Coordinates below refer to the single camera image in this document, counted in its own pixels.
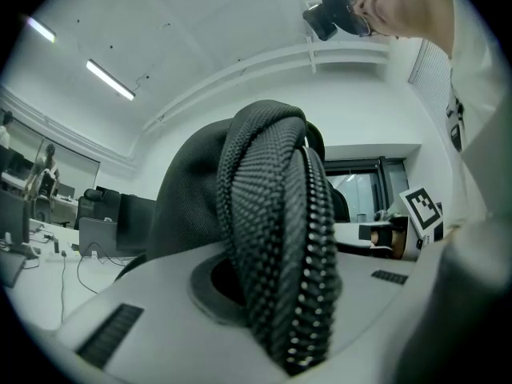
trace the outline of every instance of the fluorescent light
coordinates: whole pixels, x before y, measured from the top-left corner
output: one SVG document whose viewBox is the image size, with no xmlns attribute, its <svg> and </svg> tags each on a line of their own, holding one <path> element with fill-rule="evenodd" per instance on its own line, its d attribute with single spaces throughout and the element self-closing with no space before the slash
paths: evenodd
<svg viewBox="0 0 512 384">
<path fill-rule="evenodd" d="M 28 17 L 26 23 L 34 30 L 36 30 L 38 33 L 40 33 L 40 35 L 46 38 L 47 40 L 55 42 L 55 33 L 52 33 L 50 30 L 44 27 L 43 24 L 35 21 L 32 17 Z"/>
<path fill-rule="evenodd" d="M 98 64 L 96 64 L 93 60 L 89 60 L 86 64 L 87 68 L 95 73 L 98 77 L 100 77 L 104 82 L 106 82 L 109 86 L 114 88 L 120 95 L 124 95 L 130 101 L 135 98 L 135 94 L 130 90 L 125 88 L 120 82 L 116 81 L 114 77 L 108 74 L 105 70 L 103 70 Z"/>
</svg>

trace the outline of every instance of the black office chair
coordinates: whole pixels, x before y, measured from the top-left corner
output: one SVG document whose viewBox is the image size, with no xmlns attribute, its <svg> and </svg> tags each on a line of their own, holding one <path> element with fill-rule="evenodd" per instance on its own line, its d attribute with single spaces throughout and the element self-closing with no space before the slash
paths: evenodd
<svg viewBox="0 0 512 384">
<path fill-rule="evenodd" d="M 112 222 L 117 222 L 120 205 L 121 194 L 115 190 L 106 190 L 102 200 L 94 205 L 94 218 L 99 220 L 110 218 Z"/>
<path fill-rule="evenodd" d="M 78 198 L 78 210 L 77 218 L 74 222 L 74 229 L 80 230 L 80 219 L 81 218 L 92 218 L 94 216 L 94 207 L 96 203 L 102 200 L 102 193 L 99 190 L 88 189 L 84 192 L 83 196 Z"/>
</svg>

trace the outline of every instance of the window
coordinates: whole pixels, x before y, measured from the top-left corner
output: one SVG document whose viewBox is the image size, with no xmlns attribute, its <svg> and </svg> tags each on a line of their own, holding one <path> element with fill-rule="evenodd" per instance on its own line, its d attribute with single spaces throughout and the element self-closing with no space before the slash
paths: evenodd
<svg viewBox="0 0 512 384">
<path fill-rule="evenodd" d="M 327 161 L 327 179 L 345 197 L 351 222 L 372 222 L 409 189 L 402 160 L 354 159 Z"/>
</svg>

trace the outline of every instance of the power strip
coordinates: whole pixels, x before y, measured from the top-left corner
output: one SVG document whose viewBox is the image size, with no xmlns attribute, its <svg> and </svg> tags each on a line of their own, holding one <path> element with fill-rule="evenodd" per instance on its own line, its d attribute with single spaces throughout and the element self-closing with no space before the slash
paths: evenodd
<svg viewBox="0 0 512 384">
<path fill-rule="evenodd" d="M 66 262 L 79 262 L 82 256 L 80 256 L 79 252 L 75 251 L 67 251 L 66 252 Z M 45 256 L 45 262 L 60 262 L 62 263 L 64 259 L 62 258 L 60 253 L 51 252 L 50 254 Z"/>
</svg>

